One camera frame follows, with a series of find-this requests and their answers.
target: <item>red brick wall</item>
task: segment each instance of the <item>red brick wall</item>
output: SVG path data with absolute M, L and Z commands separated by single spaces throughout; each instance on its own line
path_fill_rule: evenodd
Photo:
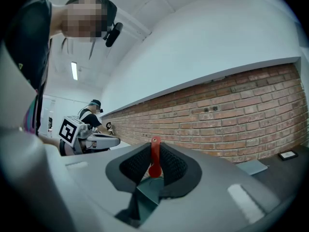
M 308 108 L 293 64 L 238 73 L 103 117 L 129 144 L 163 142 L 232 162 L 260 159 L 308 140 Z

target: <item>black shirt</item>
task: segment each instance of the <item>black shirt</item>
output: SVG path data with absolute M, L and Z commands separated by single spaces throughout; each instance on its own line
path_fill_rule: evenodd
M 85 112 L 90 112 L 90 110 L 87 109 L 87 108 L 83 109 L 83 110 L 81 111 L 81 114 L 79 115 L 79 118 L 81 118 Z M 91 126 L 91 128 L 93 128 L 93 127 L 98 127 L 99 125 L 102 125 L 102 124 L 99 122 L 97 116 L 95 116 L 94 114 L 89 114 L 89 115 L 87 115 L 87 116 L 82 120 L 82 122 L 84 122 L 85 124 L 89 124 L 89 125 Z
M 47 79 L 50 22 L 51 2 L 39 0 L 18 12 L 5 37 L 6 47 L 16 66 L 37 91 L 23 123 L 25 131 L 36 134 Z

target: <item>black cap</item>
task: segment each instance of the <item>black cap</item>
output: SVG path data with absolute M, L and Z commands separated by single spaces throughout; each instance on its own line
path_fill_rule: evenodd
M 97 105 L 100 108 L 100 113 L 103 113 L 103 109 L 101 108 L 101 102 L 99 100 L 92 100 L 89 105 Z

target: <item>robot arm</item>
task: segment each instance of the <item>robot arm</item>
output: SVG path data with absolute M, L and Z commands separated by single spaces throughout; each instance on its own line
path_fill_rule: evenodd
M 106 151 L 120 144 L 120 139 L 117 137 L 93 133 L 89 125 L 75 116 L 63 118 L 58 135 L 73 148 L 75 155 Z M 81 148 L 81 140 L 84 140 L 86 149 Z

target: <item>white wall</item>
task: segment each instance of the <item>white wall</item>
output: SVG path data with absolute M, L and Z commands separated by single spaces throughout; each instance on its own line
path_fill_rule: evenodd
M 294 22 L 264 0 L 199 0 L 169 15 L 112 73 L 106 113 L 300 57 Z

